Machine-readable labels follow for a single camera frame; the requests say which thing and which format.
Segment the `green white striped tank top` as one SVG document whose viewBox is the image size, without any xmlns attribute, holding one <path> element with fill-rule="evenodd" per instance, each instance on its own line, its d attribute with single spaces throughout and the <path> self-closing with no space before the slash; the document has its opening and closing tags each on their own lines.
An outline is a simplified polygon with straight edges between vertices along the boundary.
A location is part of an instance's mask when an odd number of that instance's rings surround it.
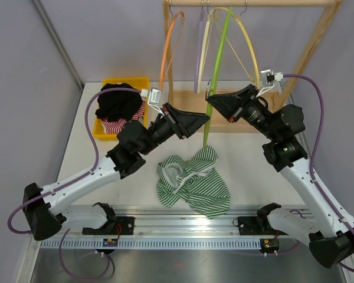
<svg viewBox="0 0 354 283">
<path fill-rule="evenodd" d="M 179 200 L 191 209 L 213 219 L 230 209 L 231 194 L 215 165 L 218 160 L 211 146 L 200 149 L 191 159 L 171 155 L 157 166 L 156 193 L 163 206 Z"/>
</svg>

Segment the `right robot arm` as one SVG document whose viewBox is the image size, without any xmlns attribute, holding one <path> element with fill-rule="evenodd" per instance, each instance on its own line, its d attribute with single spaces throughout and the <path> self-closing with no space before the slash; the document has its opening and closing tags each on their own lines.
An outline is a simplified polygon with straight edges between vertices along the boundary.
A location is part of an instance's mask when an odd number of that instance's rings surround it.
<svg viewBox="0 0 354 283">
<path fill-rule="evenodd" d="M 314 217 L 314 222 L 292 215 L 271 203 L 257 211 L 261 233 L 280 231 L 309 247 L 315 260 L 331 268 L 354 254 L 354 217 L 334 199 L 296 135 L 305 129 L 303 110 L 293 104 L 271 112 L 268 102 L 250 84 L 240 91 L 206 96 L 206 101 L 228 122 L 245 120 L 266 138 L 265 159 L 294 187 Z"/>
</svg>

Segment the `yellow hanger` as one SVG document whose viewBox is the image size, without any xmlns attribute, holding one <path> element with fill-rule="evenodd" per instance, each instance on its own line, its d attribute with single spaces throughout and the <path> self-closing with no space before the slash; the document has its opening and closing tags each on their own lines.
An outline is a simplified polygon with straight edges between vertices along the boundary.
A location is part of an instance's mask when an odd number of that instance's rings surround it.
<svg viewBox="0 0 354 283">
<path fill-rule="evenodd" d="M 216 12 L 214 13 L 214 20 L 215 22 L 217 23 L 217 26 L 220 28 L 220 30 L 222 31 L 222 28 L 221 26 L 219 25 L 219 14 L 217 14 L 217 11 L 228 11 L 228 8 L 224 8 L 224 7 L 216 7 Z M 259 72 L 259 69 L 258 69 L 258 63 L 257 63 L 257 59 L 256 59 L 256 56 L 255 56 L 255 52 L 254 52 L 254 49 L 253 49 L 253 45 L 251 43 L 251 40 L 250 40 L 250 37 L 248 35 L 248 32 L 246 31 L 245 29 L 245 26 L 243 25 L 243 23 L 241 22 L 241 19 L 240 17 L 238 17 L 235 13 L 232 12 L 232 15 L 231 17 L 237 22 L 238 26 L 240 27 L 240 29 L 242 30 L 242 33 L 244 35 L 244 38 L 247 42 L 247 45 L 248 45 L 248 49 L 250 51 L 250 55 L 251 55 L 251 58 L 252 58 L 252 62 L 253 62 L 253 67 L 254 67 L 254 74 L 255 74 L 255 78 L 252 78 L 252 76 L 250 75 L 250 73 L 246 70 L 244 64 L 242 63 L 242 61 L 240 60 L 238 54 L 236 53 L 234 47 L 231 45 L 229 39 L 226 37 L 226 41 L 227 43 L 229 44 L 230 48 L 232 49 L 233 53 L 235 54 L 237 60 L 239 61 L 239 63 L 241 64 L 242 68 L 244 69 L 246 75 L 248 76 L 248 78 L 250 79 L 250 81 L 252 83 L 254 83 L 256 85 L 256 87 L 258 89 L 261 88 L 261 80 L 260 80 L 260 72 Z"/>
</svg>

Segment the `cream hanger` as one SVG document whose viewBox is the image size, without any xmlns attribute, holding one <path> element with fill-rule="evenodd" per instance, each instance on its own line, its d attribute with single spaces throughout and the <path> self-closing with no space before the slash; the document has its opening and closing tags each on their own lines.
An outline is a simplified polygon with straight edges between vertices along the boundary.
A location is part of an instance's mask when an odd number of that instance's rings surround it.
<svg viewBox="0 0 354 283">
<path fill-rule="evenodd" d="M 209 44 L 209 39 L 212 30 L 212 22 L 214 20 L 215 17 L 214 13 L 216 12 L 216 10 L 217 9 L 214 8 L 208 13 L 207 21 L 204 28 L 204 33 L 202 36 L 201 53 L 198 61 L 199 64 L 198 64 L 198 78 L 196 80 L 196 93 L 199 93 L 201 91 L 202 76 L 204 73 L 205 60 L 207 57 L 208 44 Z"/>
</svg>

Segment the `black tank top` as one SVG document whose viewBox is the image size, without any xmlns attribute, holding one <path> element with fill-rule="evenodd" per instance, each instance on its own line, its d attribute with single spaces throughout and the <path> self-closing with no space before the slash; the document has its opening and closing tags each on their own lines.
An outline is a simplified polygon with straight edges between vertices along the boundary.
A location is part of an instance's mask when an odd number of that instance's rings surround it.
<svg viewBox="0 0 354 283">
<path fill-rule="evenodd" d="M 100 120 L 117 122 L 131 120 L 142 106 L 143 100 L 138 92 L 120 90 L 108 91 L 97 99 L 99 108 L 95 114 Z"/>
</svg>

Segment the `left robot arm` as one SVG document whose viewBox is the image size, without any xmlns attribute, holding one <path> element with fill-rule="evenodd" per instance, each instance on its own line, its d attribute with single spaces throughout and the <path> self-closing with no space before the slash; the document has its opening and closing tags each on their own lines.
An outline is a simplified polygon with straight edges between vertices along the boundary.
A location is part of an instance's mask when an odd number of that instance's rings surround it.
<svg viewBox="0 0 354 283">
<path fill-rule="evenodd" d="M 76 200 L 109 183 L 118 182 L 139 170 L 144 155 L 173 135 L 187 139 L 209 121 L 204 113 L 182 111 L 165 103 L 156 120 L 146 128 L 141 122 L 125 123 L 117 135 L 118 144 L 87 169 L 59 183 L 25 187 L 22 209 L 36 241 L 48 239 L 62 228 L 83 228 L 110 234 L 115 230 L 113 210 L 101 204 L 101 210 L 73 216 L 65 210 Z"/>
</svg>

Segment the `orange hanger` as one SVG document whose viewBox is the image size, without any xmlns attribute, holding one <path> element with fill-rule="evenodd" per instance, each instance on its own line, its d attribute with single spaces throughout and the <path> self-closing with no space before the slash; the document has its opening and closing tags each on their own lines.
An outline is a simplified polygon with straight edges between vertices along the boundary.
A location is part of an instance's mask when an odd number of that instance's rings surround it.
<svg viewBox="0 0 354 283">
<path fill-rule="evenodd" d="M 164 16 L 164 28 L 165 28 L 165 43 L 162 53 L 160 74 L 159 74 L 159 88 L 163 90 L 163 84 L 166 79 L 171 83 L 172 62 L 174 51 L 172 50 L 172 36 L 173 30 L 175 29 L 178 18 L 181 20 L 181 26 L 179 29 L 178 37 L 176 40 L 175 47 L 178 46 L 182 30 L 185 25 L 185 14 L 182 10 L 178 10 L 173 13 L 171 11 L 172 1 L 163 1 L 163 16 Z"/>
</svg>

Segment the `green hanger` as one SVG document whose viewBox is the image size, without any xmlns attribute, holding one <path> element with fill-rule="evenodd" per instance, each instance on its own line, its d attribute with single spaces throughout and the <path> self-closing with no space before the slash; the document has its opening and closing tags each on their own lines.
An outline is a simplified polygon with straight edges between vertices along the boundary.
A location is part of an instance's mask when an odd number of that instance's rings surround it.
<svg viewBox="0 0 354 283">
<path fill-rule="evenodd" d="M 209 91 L 208 91 L 206 98 L 210 98 L 210 96 L 214 95 L 217 90 L 218 76 L 219 76 L 219 71 L 221 68 L 221 61 L 222 61 L 222 54 L 223 54 L 225 39 L 227 37 L 228 26 L 229 26 L 229 22 L 230 22 L 230 18 L 231 18 L 233 9 L 234 9 L 233 6 L 228 9 L 227 16 L 225 18 L 224 25 L 222 27 L 222 33 L 221 33 L 221 38 L 219 41 L 214 70 L 212 73 L 211 84 L 209 86 Z M 212 111 L 213 111 L 213 107 L 209 103 L 207 103 L 206 114 L 209 116 L 210 120 L 204 126 L 203 148 L 207 147 Z"/>
</svg>

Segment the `red white striped tank top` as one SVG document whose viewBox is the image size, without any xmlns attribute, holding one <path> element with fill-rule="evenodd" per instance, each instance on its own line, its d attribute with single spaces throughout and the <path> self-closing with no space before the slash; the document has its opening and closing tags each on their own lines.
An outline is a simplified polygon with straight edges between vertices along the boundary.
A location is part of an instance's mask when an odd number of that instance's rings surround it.
<svg viewBox="0 0 354 283">
<path fill-rule="evenodd" d="M 143 101 L 140 108 L 132 116 L 131 120 L 136 120 L 136 121 L 141 121 L 141 122 L 143 121 L 143 118 L 145 115 L 145 105 L 146 105 L 146 103 Z M 118 119 L 118 121 L 108 121 L 108 119 L 103 119 L 101 121 L 105 134 L 118 134 L 118 133 L 120 133 L 126 122 L 127 122 L 126 119 Z"/>
</svg>

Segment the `purple hanger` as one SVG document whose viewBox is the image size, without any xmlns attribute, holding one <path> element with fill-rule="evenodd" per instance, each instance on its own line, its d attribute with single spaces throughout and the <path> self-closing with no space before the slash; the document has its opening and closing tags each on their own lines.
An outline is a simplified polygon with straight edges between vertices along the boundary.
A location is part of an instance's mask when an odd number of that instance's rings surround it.
<svg viewBox="0 0 354 283">
<path fill-rule="evenodd" d="M 203 1 L 201 1 L 201 13 L 199 15 L 199 28 L 198 28 L 198 40 L 196 49 L 196 64 L 195 64 L 195 79 L 194 79 L 194 93 L 198 93 L 198 75 L 199 64 L 201 59 L 202 37 L 203 37 L 203 21 L 204 21 Z"/>
</svg>

